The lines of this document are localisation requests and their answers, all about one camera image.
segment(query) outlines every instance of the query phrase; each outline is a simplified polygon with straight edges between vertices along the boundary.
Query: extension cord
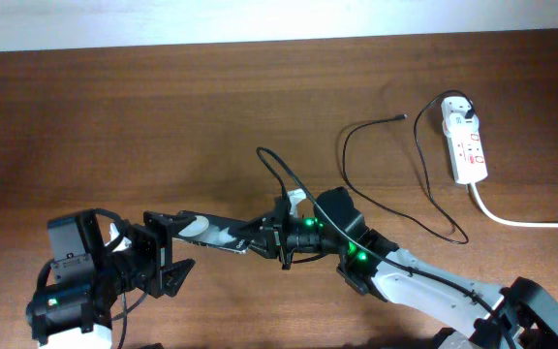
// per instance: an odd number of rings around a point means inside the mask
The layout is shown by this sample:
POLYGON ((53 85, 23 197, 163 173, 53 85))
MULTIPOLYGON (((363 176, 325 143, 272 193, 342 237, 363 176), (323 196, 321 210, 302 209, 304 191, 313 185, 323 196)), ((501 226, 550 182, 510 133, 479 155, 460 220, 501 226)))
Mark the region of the extension cord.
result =
POLYGON ((475 183, 488 176, 481 147, 480 121, 464 97, 448 97, 441 105, 443 132, 447 137, 453 177, 458 184, 471 188, 473 197, 483 214, 495 222, 525 228, 558 228, 558 223, 515 222, 495 216, 490 212, 477 190, 475 183))

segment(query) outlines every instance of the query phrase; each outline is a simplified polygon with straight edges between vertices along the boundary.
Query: white power cord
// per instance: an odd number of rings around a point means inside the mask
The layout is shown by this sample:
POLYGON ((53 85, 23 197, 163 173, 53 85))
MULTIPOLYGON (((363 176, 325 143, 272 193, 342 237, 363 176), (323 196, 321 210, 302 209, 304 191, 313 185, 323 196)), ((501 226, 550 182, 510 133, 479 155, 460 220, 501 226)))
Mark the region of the white power cord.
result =
POLYGON ((469 185, 471 186, 471 192, 473 192, 473 197, 475 198, 475 201, 477 202, 477 205, 480 207, 481 211, 488 216, 490 219, 492 219, 495 222, 501 223, 501 224, 505 224, 505 225, 509 225, 509 226, 513 226, 513 227, 525 227, 525 228, 558 228, 558 223, 529 223, 529 222, 515 222, 515 221, 510 221, 507 219, 503 219, 503 218, 499 218, 497 216, 495 216, 494 214, 492 214, 492 212, 490 212, 485 205, 483 204, 483 201, 481 200, 480 197, 480 193, 477 191, 477 185, 475 185, 474 182, 469 183, 469 185))

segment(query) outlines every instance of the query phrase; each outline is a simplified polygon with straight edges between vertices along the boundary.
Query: power strip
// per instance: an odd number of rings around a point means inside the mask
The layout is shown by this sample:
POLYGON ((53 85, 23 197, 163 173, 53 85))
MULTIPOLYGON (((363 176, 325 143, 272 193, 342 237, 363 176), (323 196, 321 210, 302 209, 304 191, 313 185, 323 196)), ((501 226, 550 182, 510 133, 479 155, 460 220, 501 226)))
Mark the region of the power strip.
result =
POLYGON ((458 184, 470 184, 488 176, 481 147, 480 120, 464 97, 448 97, 441 105, 443 132, 447 136, 453 176, 458 184))

